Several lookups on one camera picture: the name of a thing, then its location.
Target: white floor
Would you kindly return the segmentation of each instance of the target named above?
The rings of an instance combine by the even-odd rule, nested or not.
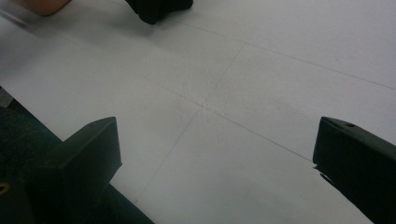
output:
[[[0,17],[0,86],[61,139],[116,116],[112,184],[158,224],[370,223],[314,170],[322,116],[396,144],[396,1],[74,0]]]

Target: black object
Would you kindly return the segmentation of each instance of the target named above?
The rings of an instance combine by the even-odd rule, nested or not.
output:
[[[19,103],[0,107],[0,222],[152,222],[109,185],[120,167],[115,118],[62,143]]]
[[[374,223],[396,223],[396,146],[354,124],[322,118],[314,163]]]
[[[125,0],[129,6],[139,15],[140,20],[155,24],[157,21],[173,11],[191,8],[192,0]]]

